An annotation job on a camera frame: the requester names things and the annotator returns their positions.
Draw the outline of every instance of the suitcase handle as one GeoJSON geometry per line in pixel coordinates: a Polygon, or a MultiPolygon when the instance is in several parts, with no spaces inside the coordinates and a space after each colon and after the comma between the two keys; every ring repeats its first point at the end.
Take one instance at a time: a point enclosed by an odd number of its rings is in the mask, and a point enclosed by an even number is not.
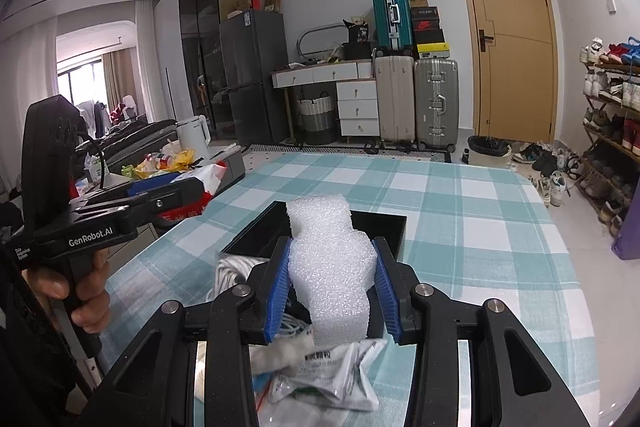
{"type": "Polygon", "coordinates": [[[447,99],[441,94],[438,95],[438,98],[442,100],[442,110],[440,111],[440,114],[442,115],[447,112],[447,99]]]}
{"type": "Polygon", "coordinates": [[[400,22],[400,7],[397,4],[389,5],[389,22],[392,24],[400,22]]]}

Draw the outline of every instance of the sheer curtain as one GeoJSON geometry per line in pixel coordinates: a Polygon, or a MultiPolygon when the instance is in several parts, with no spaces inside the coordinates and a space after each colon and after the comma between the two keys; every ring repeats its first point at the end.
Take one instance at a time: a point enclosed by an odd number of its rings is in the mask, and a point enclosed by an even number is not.
{"type": "Polygon", "coordinates": [[[140,84],[148,121],[167,118],[166,104],[160,83],[156,30],[154,28],[154,6],[152,0],[136,1],[136,33],[138,36],[138,64],[140,84]]]}
{"type": "Polygon", "coordinates": [[[53,17],[0,42],[0,177],[7,190],[20,174],[28,107],[58,93],[57,22],[53,17]]]}

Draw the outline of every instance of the finger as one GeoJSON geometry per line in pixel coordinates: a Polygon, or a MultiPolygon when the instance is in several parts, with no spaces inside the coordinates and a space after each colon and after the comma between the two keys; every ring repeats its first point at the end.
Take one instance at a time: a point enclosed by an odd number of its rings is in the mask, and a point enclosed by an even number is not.
{"type": "Polygon", "coordinates": [[[71,320],[73,320],[76,326],[80,326],[81,328],[95,324],[104,317],[104,314],[109,310],[110,301],[111,298],[109,294],[103,290],[100,295],[88,300],[79,308],[76,308],[71,313],[71,320]]]}
{"type": "Polygon", "coordinates": [[[102,318],[94,324],[89,326],[85,326],[83,329],[87,333],[100,333],[104,328],[109,325],[109,321],[111,320],[111,310],[107,309],[107,312],[102,316],[102,318]]]}
{"type": "Polygon", "coordinates": [[[102,248],[102,250],[96,250],[94,252],[94,267],[100,269],[104,266],[109,258],[109,249],[102,248]]]}
{"type": "Polygon", "coordinates": [[[52,299],[64,299],[69,295],[69,283],[65,277],[45,266],[27,270],[26,279],[36,295],[46,295],[52,299]]]}
{"type": "Polygon", "coordinates": [[[109,262],[97,268],[82,279],[76,286],[76,295],[81,301],[88,301],[104,290],[104,283],[109,276],[109,262]]]}

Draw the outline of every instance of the checkered tablecloth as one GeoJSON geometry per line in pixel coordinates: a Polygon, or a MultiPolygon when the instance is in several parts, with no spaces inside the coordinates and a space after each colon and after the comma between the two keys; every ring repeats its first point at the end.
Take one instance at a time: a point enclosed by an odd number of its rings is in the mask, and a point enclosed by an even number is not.
{"type": "MultiPolygon", "coordinates": [[[[597,424],[591,317],[569,254],[535,188],[505,169],[371,156],[287,154],[213,199],[108,281],[113,319],[102,336],[113,363],[167,299],[203,302],[218,252],[271,201],[343,194],[353,210],[407,217],[399,261],[421,282],[475,304],[497,297],[518,316],[597,424]]],[[[402,425],[415,348],[390,343],[370,371],[380,408],[347,425],[402,425]]],[[[468,354],[460,350],[460,418],[468,425],[468,354]]]]}

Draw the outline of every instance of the white kettle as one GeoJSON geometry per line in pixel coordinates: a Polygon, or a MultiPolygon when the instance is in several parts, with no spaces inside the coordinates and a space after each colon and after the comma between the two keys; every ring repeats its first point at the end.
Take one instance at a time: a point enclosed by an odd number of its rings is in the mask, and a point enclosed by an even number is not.
{"type": "Polygon", "coordinates": [[[211,135],[209,134],[207,119],[203,115],[179,121],[175,126],[181,149],[193,149],[195,151],[194,160],[198,158],[208,160],[211,158],[209,153],[211,135]]]}

